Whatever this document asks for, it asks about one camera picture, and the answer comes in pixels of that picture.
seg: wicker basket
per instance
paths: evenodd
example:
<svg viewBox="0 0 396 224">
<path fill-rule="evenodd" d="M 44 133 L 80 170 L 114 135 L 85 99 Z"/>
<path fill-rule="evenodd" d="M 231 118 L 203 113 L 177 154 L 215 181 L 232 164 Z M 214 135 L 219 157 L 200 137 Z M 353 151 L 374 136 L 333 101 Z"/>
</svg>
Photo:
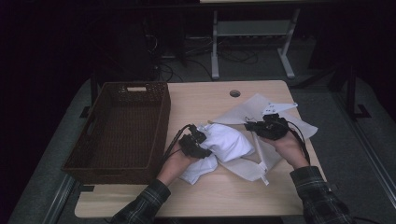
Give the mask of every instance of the wicker basket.
<svg viewBox="0 0 396 224">
<path fill-rule="evenodd" d="M 82 184 L 148 184 L 162 165 L 165 82 L 105 83 L 63 170 Z"/>
</svg>

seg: table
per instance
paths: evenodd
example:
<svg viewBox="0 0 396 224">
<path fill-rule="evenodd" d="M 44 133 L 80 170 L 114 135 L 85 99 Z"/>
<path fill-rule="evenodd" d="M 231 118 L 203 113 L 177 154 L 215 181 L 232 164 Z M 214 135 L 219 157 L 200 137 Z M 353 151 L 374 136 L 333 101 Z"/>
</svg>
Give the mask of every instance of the table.
<svg viewBox="0 0 396 224">
<path fill-rule="evenodd" d="M 237 98 L 230 91 L 238 90 Z M 285 82 L 235 81 L 170 83 L 171 114 L 166 145 L 177 131 L 188 123 L 206 124 L 208 120 L 245 102 L 260 93 L 273 103 L 293 103 Z M 299 118 L 296 108 L 288 111 Z M 309 140 L 306 147 L 312 165 L 321 170 L 317 155 Z M 298 198 L 289 172 L 292 168 L 282 160 L 266 177 L 249 182 L 234 175 L 221 165 L 200 177 L 195 185 L 178 179 L 171 186 L 172 195 L 157 217 L 249 217 L 300 215 L 302 202 Z M 112 217 L 144 189 L 143 185 L 97 185 L 93 191 L 82 191 L 76 206 L 77 217 Z"/>
</svg>

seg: cable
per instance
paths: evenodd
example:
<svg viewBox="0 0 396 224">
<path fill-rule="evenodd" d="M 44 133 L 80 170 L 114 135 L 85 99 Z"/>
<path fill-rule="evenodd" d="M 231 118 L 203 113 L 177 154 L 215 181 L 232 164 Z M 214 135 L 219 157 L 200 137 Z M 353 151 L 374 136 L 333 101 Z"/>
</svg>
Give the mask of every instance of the cable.
<svg viewBox="0 0 396 224">
<path fill-rule="evenodd" d="M 183 78 L 181 76 L 179 76 L 178 74 L 176 74 L 171 66 L 169 66 L 167 64 L 164 64 L 164 63 L 161 63 L 161 65 L 167 67 L 170 70 L 170 71 L 164 71 L 164 70 L 161 69 L 161 72 L 165 72 L 165 73 L 170 73 L 171 74 L 171 76 L 168 79 L 166 79 L 166 82 L 170 81 L 172 79 L 173 75 L 177 76 L 180 79 L 181 82 L 184 82 Z"/>
<path fill-rule="evenodd" d="M 187 128 L 190 127 L 190 124 L 184 126 L 182 129 L 180 129 L 176 136 L 174 137 L 174 139 L 172 140 L 171 144 L 169 144 L 168 149 L 166 149 L 165 153 L 163 153 L 163 164 L 166 162 L 166 160 L 168 160 L 168 158 L 170 156 L 173 155 L 173 153 L 171 154 L 172 148 L 175 146 L 175 143 L 177 142 L 178 138 L 181 136 L 181 134 L 184 132 L 184 130 L 186 130 Z"/>
<path fill-rule="evenodd" d="M 218 54 L 219 54 L 219 56 L 220 56 L 222 59 L 227 60 L 227 61 L 230 61 L 230 62 L 234 62 L 234 63 L 255 64 L 255 63 L 257 63 L 257 62 L 259 61 L 259 56 L 258 56 L 258 54 L 257 54 L 256 52 L 254 52 L 254 51 L 252 51 L 252 54 L 251 54 L 251 55 L 249 55 L 246 51 L 240 51 L 240 52 L 246 53 L 247 57 L 241 59 L 241 58 L 238 58 L 238 57 L 232 55 L 231 53 L 227 53 L 227 52 L 225 52 L 225 51 L 219 51 Z M 254 61 L 251 62 L 251 63 L 247 63 L 247 61 L 248 61 L 249 59 L 251 59 L 251 58 L 254 58 Z"/>
<path fill-rule="evenodd" d="M 146 35 L 146 37 L 150 37 L 150 38 L 154 38 L 154 47 L 152 47 L 152 49 L 148 49 L 148 52 L 151 54 L 151 55 L 154 55 L 154 50 L 158 47 L 158 38 L 157 37 L 155 37 L 155 35 Z"/>
<path fill-rule="evenodd" d="M 178 150 L 172 152 L 171 154 L 169 154 L 168 159 L 169 159 L 173 154 L 175 154 L 175 153 L 177 153 L 177 152 L 179 152 L 179 151 L 181 151 L 181 149 L 178 149 Z"/>
<path fill-rule="evenodd" d="M 299 131 L 300 135 L 297 134 L 297 132 L 295 132 L 293 129 L 289 128 L 289 131 L 291 131 L 291 133 L 294 135 L 294 137 L 297 139 L 297 141 L 300 143 L 300 146 L 302 148 L 302 151 L 304 153 L 304 156 L 306 158 L 306 160 L 308 161 L 309 164 L 311 164 L 311 159 L 309 158 L 309 153 L 308 150 L 306 149 L 306 145 L 305 145 L 305 140 L 304 140 L 304 136 L 303 133 L 301 132 L 301 130 L 297 127 L 297 125 L 295 125 L 294 123 L 288 121 L 289 124 L 292 124 L 294 127 L 297 128 L 297 130 Z"/>
<path fill-rule="evenodd" d="M 196 50 L 198 50 L 198 49 L 204 49 L 204 48 L 206 48 L 206 47 L 210 47 L 210 44 L 212 44 L 212 43 L 213 43 L 213 41 L 210 41 L 209 43 L 205 44 L 204 46 L 201 46 L 201 47 L 198 47 L 198 48 L 196 48 L 196 49 L 191 49 L 191 50 L 189 50 L 189 51 L 186 51 L 185 54 L 187 55 L 187 54 L 189 54 L 189 53 L 191 53 L 191 52 L 194 52 L 194 51 L 196 51 Z"/>
<path fill-rule="evenodd" d="M 198 63 L 197 61 L 191 60 L 191 59 L 186 59 L 186 61 L 192 62 L 192 63 Z M 212 75 L 209 73 L 209 71 L 206 69 L 206 67 L 205 67 L 203 64 L 201 64 L 201 63 L 198 63 L 198 64 L 201 65 L 201 66 L 205 69 L 205 71 L 206 71 L 207 74 L 209 75 L 210 79 L 212 80 Z"/>
</svg>

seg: white cloth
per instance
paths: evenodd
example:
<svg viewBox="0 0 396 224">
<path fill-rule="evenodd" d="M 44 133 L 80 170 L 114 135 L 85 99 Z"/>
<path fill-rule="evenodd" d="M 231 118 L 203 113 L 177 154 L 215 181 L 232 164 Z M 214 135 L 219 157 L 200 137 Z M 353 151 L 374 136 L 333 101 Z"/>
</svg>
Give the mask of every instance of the white cloth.
<svg viewBox="0 0 396 224">
<path fill-rule="evenodd" d="M 180 178 L 193 185 L 201 175 L 210 173 L 216 170 L 217 167 L 218 161 L 215 154 L 212 153 L 209 157 L 191 164 Z"/>
<path fill-rule="evenodd" d="M 234 128 L 215 123 L 206 125 L 205 130 L 209 134 L 200 146 L 211 150 L 220 161 L 230 161 L 254 152 L 253 145 Z"/>
<path fill-rule="evenodd" d="M 238 131 L 221 124 L 262 121 L 262 110 L 269 103 L 264 96 L 257 93 L 241 105 L 213 119 L 214 124 L 205 126 L 206 140 L 201 144 L 202 148 L 211 150 L 212 155 L 192 164 L 180 178 L 194 184 L 199 176 L 216 169 L 217 157 L 221 165 L 236 175 L 249 181 L 262 179 L 268 185 L 265 175 L 282 159 L 274 147 L 264 143 L 255 133 Z M 317 127 L 295 118 L 287 111 L 280 112 L 279 116 L 297 125 L 304 139 L 310 138 L 318 131 Z"/>
</svg>

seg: plaid shirt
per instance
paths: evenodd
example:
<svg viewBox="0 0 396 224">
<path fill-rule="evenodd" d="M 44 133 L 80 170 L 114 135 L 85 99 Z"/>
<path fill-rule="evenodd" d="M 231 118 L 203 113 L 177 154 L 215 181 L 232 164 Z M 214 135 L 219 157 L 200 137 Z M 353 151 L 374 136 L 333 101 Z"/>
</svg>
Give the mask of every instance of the plaid shirt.
<svg viewBox="0 0 396 224">
<path fill-rule="evenodd" d="M 306 223 L 355 223 L 347 206 L 327 187 L 318 167 L 303 167 L 290 175 L 303 200 Z"/>
<path fill-rule="evenodd" d="M 169 195 L 171 195 L 171 191 L 168 187 L 160 180 L 155 179 L 133 202 L 122 208 L 110 223 L 152 223 Z"/>
<path fill-rule="evenodd" d="M 355 223 L 347 206 L 329 191 L 318 167 L 303 167 L 290 175 L 303 200 L 306 223 Z M 152 223 L 170 194 L 168 187 L 154 180 L 133 202 L 122 208 L 111 223 Z"/>
</svg>

